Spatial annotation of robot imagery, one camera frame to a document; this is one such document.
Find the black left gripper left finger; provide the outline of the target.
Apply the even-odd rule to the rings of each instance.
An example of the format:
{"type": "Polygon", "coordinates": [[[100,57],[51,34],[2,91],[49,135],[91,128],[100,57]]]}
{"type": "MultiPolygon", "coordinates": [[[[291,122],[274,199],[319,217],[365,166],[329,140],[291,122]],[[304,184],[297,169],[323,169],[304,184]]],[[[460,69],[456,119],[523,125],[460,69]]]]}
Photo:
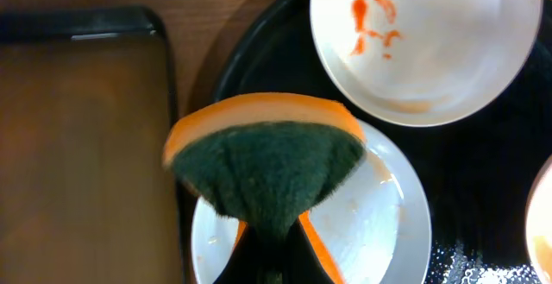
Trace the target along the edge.
{"type": "Polygon", "coordinates": [[[230,258],[214,284],[270,284],[276,282],[274,251],[256,230],[240,222],[230,258]]]}

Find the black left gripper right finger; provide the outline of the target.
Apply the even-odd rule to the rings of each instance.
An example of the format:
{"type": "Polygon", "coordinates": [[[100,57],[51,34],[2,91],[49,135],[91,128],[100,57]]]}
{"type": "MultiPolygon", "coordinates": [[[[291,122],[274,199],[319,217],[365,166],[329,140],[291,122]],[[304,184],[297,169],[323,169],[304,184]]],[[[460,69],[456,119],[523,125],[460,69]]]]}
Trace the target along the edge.
{"type": "Polygon", "coordinates": [[[282,258],[285,284],[344,284],[337,262],[310,220],[302,213],[290,228],[282,258]]]}

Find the light grey plate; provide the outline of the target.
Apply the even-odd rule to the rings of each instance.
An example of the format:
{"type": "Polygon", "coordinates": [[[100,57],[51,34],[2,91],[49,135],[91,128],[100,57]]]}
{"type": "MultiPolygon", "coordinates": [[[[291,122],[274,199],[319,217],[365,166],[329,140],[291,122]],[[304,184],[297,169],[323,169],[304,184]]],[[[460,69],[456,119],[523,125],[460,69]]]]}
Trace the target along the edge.
{"type": "Polygon", "coordinates": [[[432,241],[422,184],[389,138],[361,127],[367,160],[309,220],[347,283],[422,284],[432,241]]]}

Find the orange green scrub sponge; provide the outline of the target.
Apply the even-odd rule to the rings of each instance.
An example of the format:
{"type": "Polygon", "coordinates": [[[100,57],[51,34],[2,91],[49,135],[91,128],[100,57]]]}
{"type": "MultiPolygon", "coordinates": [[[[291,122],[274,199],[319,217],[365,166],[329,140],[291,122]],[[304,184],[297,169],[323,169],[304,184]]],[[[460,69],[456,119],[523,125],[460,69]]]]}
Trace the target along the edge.
{"type": "Polygon", "coordinates": [[[356,169],[365,142],[360,123],[336,101],[259,92],[178,120],[163,164],[218,214],[279,242],[356,169]]]}

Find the pink plate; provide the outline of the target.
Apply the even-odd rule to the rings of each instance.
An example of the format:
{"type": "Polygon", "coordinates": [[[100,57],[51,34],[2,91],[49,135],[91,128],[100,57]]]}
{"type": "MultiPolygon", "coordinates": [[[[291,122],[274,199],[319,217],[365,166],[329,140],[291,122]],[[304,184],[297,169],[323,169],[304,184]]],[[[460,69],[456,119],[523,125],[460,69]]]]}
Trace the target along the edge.
{"type": "Polygon", "coordinates": [[[540,168],[527,198],[525,244],[538,279],[551,284],[551,157],[540,168]]]}

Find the black round tray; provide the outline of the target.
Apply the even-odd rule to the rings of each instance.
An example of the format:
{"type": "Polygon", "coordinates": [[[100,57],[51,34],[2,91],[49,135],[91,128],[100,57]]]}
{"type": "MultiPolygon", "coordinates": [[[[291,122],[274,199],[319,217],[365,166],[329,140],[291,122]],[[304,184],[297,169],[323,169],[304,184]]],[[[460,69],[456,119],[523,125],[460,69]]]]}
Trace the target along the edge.
{"type": "MultiPolygon", "coordinates": [[[[256,91],[340,99],[317,58],[309,0],[276,0],[227,61],[204,63],[193,103],[256,91]]],[[[551,5],[536,44],[511,85],[457,123],[414,129],[368,117],[404,152],[430,204],[429,283],[535,283],[524,240],[531,185],[551,155],[551,5]]]]}

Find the black rectangular tray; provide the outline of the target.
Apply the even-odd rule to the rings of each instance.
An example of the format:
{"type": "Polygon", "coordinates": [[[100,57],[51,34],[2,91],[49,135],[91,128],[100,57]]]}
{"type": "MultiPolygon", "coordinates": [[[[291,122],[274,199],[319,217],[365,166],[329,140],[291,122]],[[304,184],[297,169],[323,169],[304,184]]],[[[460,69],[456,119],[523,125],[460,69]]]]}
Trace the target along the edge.
{"type": "Polygon", "coordinates": [[[2,282],[180,283],[176,115],[151,9],[2,13],[2,282]]]}

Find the cream white plate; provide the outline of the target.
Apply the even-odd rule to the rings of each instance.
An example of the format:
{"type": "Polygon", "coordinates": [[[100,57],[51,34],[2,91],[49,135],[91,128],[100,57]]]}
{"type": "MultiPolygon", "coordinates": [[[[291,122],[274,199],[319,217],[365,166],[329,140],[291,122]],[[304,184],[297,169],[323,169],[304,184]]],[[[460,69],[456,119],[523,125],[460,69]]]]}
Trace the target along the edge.
{"type": "Polygon", "coordinates": [[[310,0],[318,57],[338,90],[378,119],[458,121],[516,78],[544,0],[310,0]]]}

